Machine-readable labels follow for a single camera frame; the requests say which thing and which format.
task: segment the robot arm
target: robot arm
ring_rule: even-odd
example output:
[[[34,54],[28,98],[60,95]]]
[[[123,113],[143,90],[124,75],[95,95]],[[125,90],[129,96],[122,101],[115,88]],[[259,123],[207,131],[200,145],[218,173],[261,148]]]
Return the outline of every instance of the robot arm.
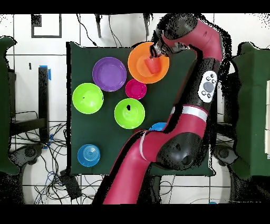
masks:
[[[197,59],[179,88],[166,127],[161,132],[143,130],[128,139],[93,203],[137,203],[150,163],[174,170],[194,164],[216,89],[223,46],[219,33],[191,14],[167,14],[154,33],[151,55],[171,55],[178,43],[195,50]]]

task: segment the magenta cup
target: magenta cup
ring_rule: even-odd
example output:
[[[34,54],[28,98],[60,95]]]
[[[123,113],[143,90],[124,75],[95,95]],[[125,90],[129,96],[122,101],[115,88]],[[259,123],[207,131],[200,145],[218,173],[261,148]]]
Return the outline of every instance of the magenta cup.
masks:
[[[161,66],[159,58],[147,58],[144,62],[152,74],[160,72]]]
[[[139,100],[146,94],[146,85],[136,79],[131,79],[126,85],[126,94],[129,98]]]

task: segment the green bowl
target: green bowl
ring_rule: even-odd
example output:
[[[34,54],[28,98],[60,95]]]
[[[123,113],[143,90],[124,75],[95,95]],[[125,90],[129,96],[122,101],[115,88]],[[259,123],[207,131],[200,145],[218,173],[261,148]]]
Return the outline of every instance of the green bowl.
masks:
[[[124,99],[114,109],[117,124],[125,129],[134,129],[141,125],[145,117],[145,110],[140,101]]]
[[[83,83],[77,86],[72,95],[74,107],[83,114],[97,112],[103,104],[101,89],[92,83]]]

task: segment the plastic bowl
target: plastic bowl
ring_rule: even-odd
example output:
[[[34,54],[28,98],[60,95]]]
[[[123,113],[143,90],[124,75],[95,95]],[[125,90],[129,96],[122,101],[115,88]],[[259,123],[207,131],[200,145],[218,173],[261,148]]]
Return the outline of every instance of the plastic bowl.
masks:
[[[129,98],[139,100],[146,95],[146,90],[146,85],[136,79],[131,79],[126,85],[126,94]]]
[[[95,145],[83,145],[78,150],[78,161],[86,167],[95,166],[100,159],[99,148]]]
[[[160,70],[156,73],[151,73],[146,61],[150,59],[150,46],[153,42],[145,42],[137,45],[129,54],[128,68],[130,74],[137,81],[151,84],[161,80],[168,72],[169,58],[162,55],[157,60],[153,59],[154,64],[150,65],[150,68],[155,68],[156,62],[160,64]]]
[[[125,129],[134,129],[141,125],[145,117],[145,110],[141,102],[128,98],[120,101],[114,109],[117,124]]]
[[[155,123],[154,125],[152,125],[152,127],[149,128],[149,130],[157,130],[160,132],[165,126],[165,122]]]
[[[103,104],[101,89],[92,83],[83,83],[77,86],[72,95],[74,107],[83,114],[97,112]]]

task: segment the blue cup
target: blue cup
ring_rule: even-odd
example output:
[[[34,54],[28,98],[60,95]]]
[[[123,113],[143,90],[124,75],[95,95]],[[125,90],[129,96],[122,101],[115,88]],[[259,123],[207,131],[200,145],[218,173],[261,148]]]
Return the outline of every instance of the blue cup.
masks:
[[[78,150],[78,161],[86,167],[95,166],[100,159],[100,151],[95,145],[83,145]]]
[[[159,123],[152,125],[152,127],[150,127],[149,130],[157,130],[160,132],[165,126],[166,126],[166,123],[159,122]]]

